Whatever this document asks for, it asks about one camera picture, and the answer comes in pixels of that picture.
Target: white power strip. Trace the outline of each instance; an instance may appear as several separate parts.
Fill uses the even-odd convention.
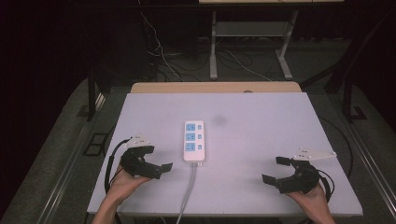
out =
[[[202,165],[205,160],[205,125],[201,120],[190,120],[184,124],[183,158],[187,162]]]

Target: forearm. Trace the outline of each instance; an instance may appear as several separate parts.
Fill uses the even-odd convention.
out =
[[[120,202],[106,196],[100,204],[99,210],[93,219],[92,224],[111,224],[116,215]]]

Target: black cable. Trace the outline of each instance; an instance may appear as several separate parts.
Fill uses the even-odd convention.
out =
[[[107,162],[107,168],[106,168],[106,174],[105,174],[105,192],[108,193],[108,190],[110,189],[110,182],[109,178],[110,178],[110,172],[111,172],[111,167],[113,166],[113,161],[114,161],[114,156],[116,155],[117,150],[119,149],[120,146],[122,146],[123,144],[127,143],[129,141],[129,139],[125,139],[122,140],[113,150],[113,153],[111,153],[111,156],[108,158],[108,162]],[[115,219],[117,221],[117,223],[121,224],[121,220],[119,217],[119,214],[115,214]]]
[[[324,173],[324,172],[321,171],[321,170],[318,170],[318,171],[321,172],[321,173],[323,173],[323,174],[326,175],[327,177],[329,177],[329,179],[332,181],[332,191],[330,191],[330,196],[332,196],[332,194],[334,193],[334,190],[335,190],[334,181],[332,180],[332,178],[331,178],[328,174]]]
[[[109,184],[111,185],[113,183],[114,178],[123,170],[123,168],[121,167],[114,175],[113,178],[111,178],[111,180],[109,181]]]
[[[349,151],[349,169],[348,169],[348,171],[346,173],[346,177],[349,179],[350,176],[352,175],[352,168],[353,168],[354,159],[353,159],[352,147],[349,144],[349,141],[347,140],[347,136],[339,128],[337,128],[333,123],[329,122],[327,119],[324,119],[322,117],[318,117],[318,118],[323,120],[323,121],[325,121],[325,122],[327,122],[332,127],[334,127],[334,129],[337,130],[343,136],[343,138],[346,140],[347,148],[348,148],[348,151]]]

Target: table surface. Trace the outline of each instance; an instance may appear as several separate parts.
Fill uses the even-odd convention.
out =
[[[284,84],[271,83],[270,86]],[[292,157],[299,147],[332,151],[306,93],[242,93],[240,90],[134,92],[139,90],[135,89],[137,86],[150,85],[138,84],[126,97],[109,152],[118,142],[142,133],[155,146],[154,153],[145,156],[146,161],[159,165],[172,162],[174,165],[172,171],[163,174],[160,180],[153,179],[140,187],[119,207],[119,213],[178,215],[191,177],[191,165],[182,159],[184,122],[200,119],[205,122],[206,159],[204,165],[196,169],[185,216],[283,217],[302,214],[289,197],[279,194],[275,187],[263,184],[262,174],[276,178],[292,175],[294,169],[276,164],[275,157]],[[113,173],[125,150],[121,148],[117,152]],[[89,213],[96,213],[105,197],[103,183],[109,154],[87,209]],[[338,160],[332,158],[311,163],[328,173],[335,182],[336,189],[329,203],[332,213],[335,216],[361,215],[361,205]]]

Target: human hand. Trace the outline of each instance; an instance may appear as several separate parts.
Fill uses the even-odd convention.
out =
[[[125,199],[131,196],[140,185],[150,181],[150,178],[147,177],[134,177],[129,175],[120,165],[116,174],[106,197],[114,200],[117,204],[121,204]]]
[[[287,193],[305,214],[316,224],[334,224],[334,219],[327,205],[326,195],[322,186],[318,183],[316,187],[306,194],[302,192]]]
[[[119,165],[113,183],[107,192],[106,197],[102,200],[98,212],[92,221],[92,224],[110,224],[113,223],[117,207],[143,183],[148,182],[150,178],[134,177],[126,173]]]

